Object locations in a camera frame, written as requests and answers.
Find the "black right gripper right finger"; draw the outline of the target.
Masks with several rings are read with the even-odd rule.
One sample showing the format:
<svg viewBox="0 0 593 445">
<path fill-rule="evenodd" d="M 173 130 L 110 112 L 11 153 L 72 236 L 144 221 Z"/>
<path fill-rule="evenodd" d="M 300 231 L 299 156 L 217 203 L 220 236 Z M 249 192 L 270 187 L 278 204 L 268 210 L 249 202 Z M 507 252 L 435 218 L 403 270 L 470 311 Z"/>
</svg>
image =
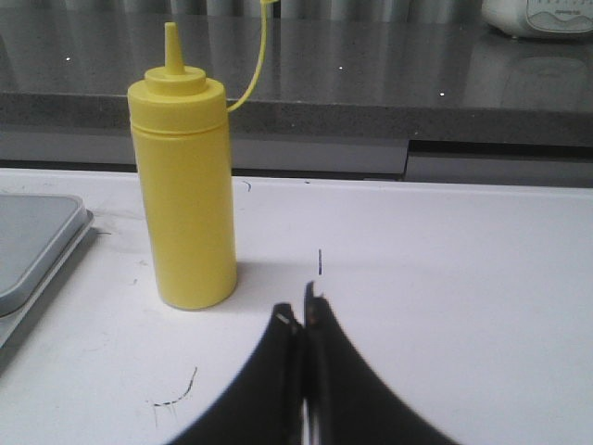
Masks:
<svg viewBox="0 0 593 445">
<path fill-rule="evenodd" d="M 306 400 L 311 444 L 452 444 L 381 380 L 352 345 L 328 300 L 307 283 Z"/>
</svg>

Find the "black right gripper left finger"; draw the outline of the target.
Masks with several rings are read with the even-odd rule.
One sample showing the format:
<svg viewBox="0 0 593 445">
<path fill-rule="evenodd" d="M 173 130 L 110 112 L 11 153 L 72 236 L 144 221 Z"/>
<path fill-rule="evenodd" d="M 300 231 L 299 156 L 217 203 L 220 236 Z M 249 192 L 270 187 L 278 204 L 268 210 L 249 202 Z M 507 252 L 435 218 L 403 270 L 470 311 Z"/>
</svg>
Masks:
<svg viewBox="0 0 593 445">
<path fill-rule="evenodd" d="M 305 332 L 276 304 L 251 356 L 216 401 L 174 444 L 300 444 Z"/>
</svg>

